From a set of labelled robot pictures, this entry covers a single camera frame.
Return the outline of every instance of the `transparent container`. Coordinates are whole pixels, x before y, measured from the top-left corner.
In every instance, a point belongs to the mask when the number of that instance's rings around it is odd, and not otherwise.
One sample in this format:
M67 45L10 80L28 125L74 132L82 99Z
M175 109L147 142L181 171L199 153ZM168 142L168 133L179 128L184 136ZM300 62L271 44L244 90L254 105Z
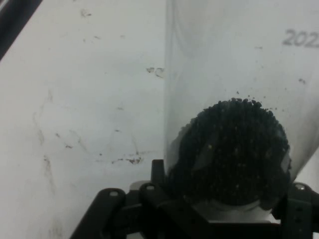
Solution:
M319 143L319 2L168 0L165 171L208 220L262 219Z

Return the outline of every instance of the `pile of black granules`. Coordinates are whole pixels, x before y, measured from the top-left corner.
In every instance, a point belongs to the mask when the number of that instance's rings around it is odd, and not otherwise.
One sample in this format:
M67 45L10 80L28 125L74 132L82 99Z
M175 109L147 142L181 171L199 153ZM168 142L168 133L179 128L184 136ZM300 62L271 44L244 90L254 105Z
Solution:
M167 159L178 157L167 184L194 203L216 200L239 206L260 200L270 209L290 184L285 131L254 100L218 102L183 127Z

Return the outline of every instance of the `black plastic mount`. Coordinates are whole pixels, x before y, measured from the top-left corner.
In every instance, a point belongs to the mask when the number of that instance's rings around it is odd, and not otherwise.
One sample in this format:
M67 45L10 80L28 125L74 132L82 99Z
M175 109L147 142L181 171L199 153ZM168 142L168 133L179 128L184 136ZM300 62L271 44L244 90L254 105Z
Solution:
M125 194L98 193L71 239L125 239L140 232L145 239L311 239L319 232L319 195L295 183L273 210L280 224L209 223L189 204L162 189L163 160L153 160L151 182Z

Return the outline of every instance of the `dirty white surface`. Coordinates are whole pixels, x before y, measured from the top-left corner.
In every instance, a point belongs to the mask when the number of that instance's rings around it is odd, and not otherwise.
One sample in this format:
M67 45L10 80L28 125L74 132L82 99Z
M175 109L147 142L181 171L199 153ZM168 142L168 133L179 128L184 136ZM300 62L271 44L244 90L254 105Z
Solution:
M0 237L67 239L163 153L162 0L44 0L0 62ZM300 179L319 191L318 160Z

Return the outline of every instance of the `screw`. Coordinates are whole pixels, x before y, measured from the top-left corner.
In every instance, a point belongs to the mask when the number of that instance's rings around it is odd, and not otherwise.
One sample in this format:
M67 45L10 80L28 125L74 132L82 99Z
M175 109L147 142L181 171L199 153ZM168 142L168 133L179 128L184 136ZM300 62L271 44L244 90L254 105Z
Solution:
M304 185L302 185L302 184L296 184L295 187L296 187L298 190L304 190L304 189L305 189Z
M116 197L116 196L118 196L119 195L119 193L117 192L117 191L112 191L112 192L110 192L110 196L111 197Z
M146 187L146 189L147 189L147 190L154 190L155 187L154 187L153 185L148 185L148 186Z

